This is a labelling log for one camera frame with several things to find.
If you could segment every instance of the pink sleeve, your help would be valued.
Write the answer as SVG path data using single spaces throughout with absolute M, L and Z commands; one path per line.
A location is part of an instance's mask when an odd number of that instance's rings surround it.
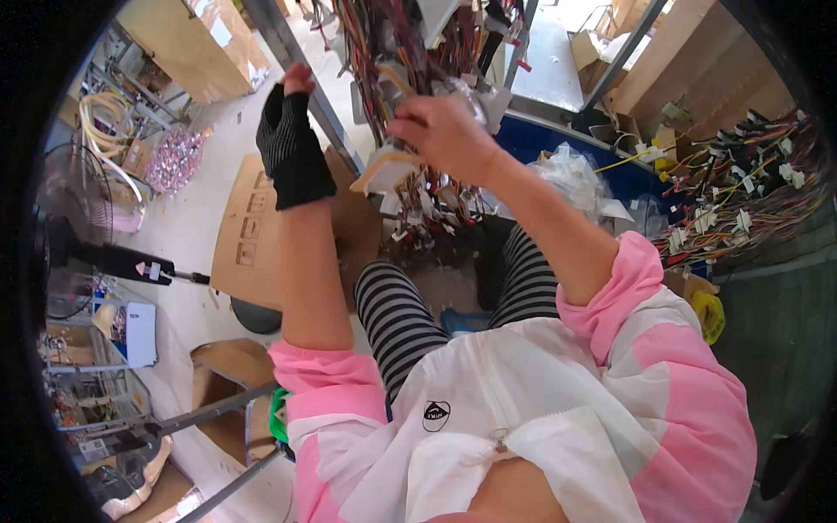
M 590 350 L 601 366 L 622 322 L 634 307 L 657 294 L 663 286 L 662 279 L 657 248 L 638 233 L 622 234 L 610 281 L 585 307 L 568 304 L 559 285 L 558 314 L 577 336 L 590 339 Z
M 297 519 L 300 523 L 343 521 L 338 512 L 359 480 L 357 471 L 345 477 L 332 467 L 331 476 L 323 477 L 322 470 L 329 468 L 329 459 L 350 462 L 357 451 L 347 442 L 360 442 L 387 424 L 377 364 L 370 356 L 351 350 L 312 351 L 286 341 L 274 343 L 269 354 L 276 381 L 293 394 L 287 407 L 288 436 L 296 453 Z M 344 443 L 337 450 L 323 448 L 321 432 L 328 432 L 331 441 L 336 438 Z M 335 485 L 343 499 L 334 496 Z
M 558 312 L 608 368 L 603 385 L 636 418 L 663 421 L 650 424 L 660 449 L 631 478 L 645 519 L 735 521 L 756 466 L 747 393 L 662 277 L 657 249 L 625 233 L 610 281 L 586 307 L 568 304 L 559 286 Z

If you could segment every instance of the cable bundle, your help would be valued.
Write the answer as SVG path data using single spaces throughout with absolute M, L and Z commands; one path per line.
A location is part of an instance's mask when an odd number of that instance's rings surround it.
M 755 111 L 734 132 L 692 142 L 684 176 L 672 192 L 687 192 L 672 208 L 684 216 L 652 242 L 668 268 L 707 264 L 744 254 L 768 238 L 786 239 L 832 195 L 817 136 L 801 111 L 770 121 Z

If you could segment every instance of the printed symbol on cardboard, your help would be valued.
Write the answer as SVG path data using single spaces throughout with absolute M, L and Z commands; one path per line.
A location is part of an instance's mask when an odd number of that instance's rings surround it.
M 261 228 L 261 218 L 253 216 L 244 219 L 241 225 L 241 238 L 256 239 L 259 237 L 259 229 Z
M 239 265 L 249 265 L 252 267 L 256 261 L 256 244 L 246 244 L 244 242 L 239 244 L 239 250 L 235 254 L 235 263 Z
M 267 192 L 254 192 L 250 195 L 247 212 L 261 214 L 267 208 Z
M 270 187 L 270 178 L 264 173 L 264 171 L 259 171 L 259 175 L 256 176 L 256 183 L 253 185 L 253 189 L 266 189 Z

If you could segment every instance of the zipper pull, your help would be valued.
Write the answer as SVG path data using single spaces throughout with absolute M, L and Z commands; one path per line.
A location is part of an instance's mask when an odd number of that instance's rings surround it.
M 492 430 L 488 434 L 489 439 L 491 439 L 492 441 L 495 442 L 494 450 L 498 454 L 503 454 L 505 452 L 508 452 L 509 449 L 506 447 L 506 442 L 503 441 L 508 435 L 509 435 L 509 429 L 505 428 L 505 427 L 504 428 L 495 428 L 494 430 Z

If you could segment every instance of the forearm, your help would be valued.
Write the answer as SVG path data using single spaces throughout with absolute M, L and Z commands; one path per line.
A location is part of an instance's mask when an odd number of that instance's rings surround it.
M 282 336 L 316 350 L 352 348 L 327 200 L 280 212 Z
M 567 301 L 586 305 L 610 280 L 619 244 L 505 151 L 496 153 L 489 168 L 487 188 L 535 240 Z

